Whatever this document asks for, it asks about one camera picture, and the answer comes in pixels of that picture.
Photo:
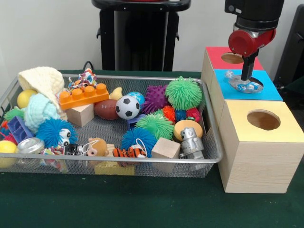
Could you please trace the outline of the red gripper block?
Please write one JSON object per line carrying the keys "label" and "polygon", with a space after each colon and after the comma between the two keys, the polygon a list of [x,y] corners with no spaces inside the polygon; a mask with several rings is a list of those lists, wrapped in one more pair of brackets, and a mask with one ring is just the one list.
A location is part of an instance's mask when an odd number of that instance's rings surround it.
{"label": "red gripper block", "polygon": [[276,29],[262,32],[237,29],[228,38],[228,46],[234,54],[242,55],[243,68],[241,80],[247,81],[252,77],[255,54],[260,48],[269,44],[276,35]]}

